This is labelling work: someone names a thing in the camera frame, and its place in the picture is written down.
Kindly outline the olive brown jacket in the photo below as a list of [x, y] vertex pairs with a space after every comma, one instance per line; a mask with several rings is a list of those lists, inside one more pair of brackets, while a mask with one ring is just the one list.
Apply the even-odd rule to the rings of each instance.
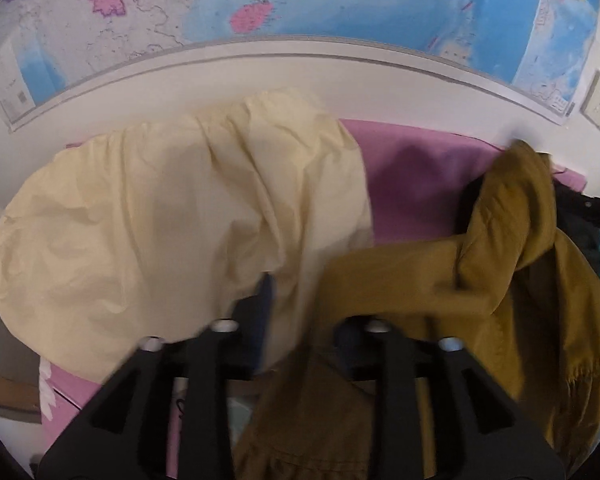
[[275, 374], [234, 451], [241, 479], [362, 479], [369, 386], [351, 384], [332, 332], [373, 314], [411, 338], [460, 338], [568, 471], [600, 429], [600, 279], [558, 228], [547, 156], [513, 143], [486, 172], [464, 233], [332, 260], [306, 341]]

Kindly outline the cream folded garment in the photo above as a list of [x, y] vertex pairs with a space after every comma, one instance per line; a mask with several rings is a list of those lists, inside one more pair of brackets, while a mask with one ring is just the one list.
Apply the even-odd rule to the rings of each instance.
[[316, 99], [262, 92], [95, 136], [32, 174], [0, 220], [0, 317], [102, 382], [142, 338], [193, 337], [270, 274], [269, 368], [324, 266], [372, 241], [358, 142]]

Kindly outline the colourful wall map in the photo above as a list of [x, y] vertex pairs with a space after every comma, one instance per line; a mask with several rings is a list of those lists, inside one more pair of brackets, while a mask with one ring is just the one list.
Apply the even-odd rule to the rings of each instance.
[[154, 54], [220, 41], [329, 38], [449, 62], [564, 116], [600, 0], [0, 0], [0, 104], [10, 122]]

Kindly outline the pink floral bed sheet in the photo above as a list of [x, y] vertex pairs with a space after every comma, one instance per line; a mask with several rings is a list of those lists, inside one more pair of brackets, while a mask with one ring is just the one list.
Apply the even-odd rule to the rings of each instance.
[[[372, 204], [376, 245], [451, 236], [460, 192], [484, 174], [504, 144], [422, 128], [343, 119], [360, 146]], [[267, 379], [238, 384], [230, 396], [230, 435], [237, 442]], [[181, 411], [187, 379], [173, 390], [168, 477], [176, 477]], [[41, 358], [42, 427], [48, 449], [87, 404], [99, 385]]]

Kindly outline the white left wall socket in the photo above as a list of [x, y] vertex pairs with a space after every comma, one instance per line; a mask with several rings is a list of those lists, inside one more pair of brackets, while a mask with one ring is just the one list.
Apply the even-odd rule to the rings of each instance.
[[581, 112], [592, 124], [600, 126], [600, 70], [595, 73]]

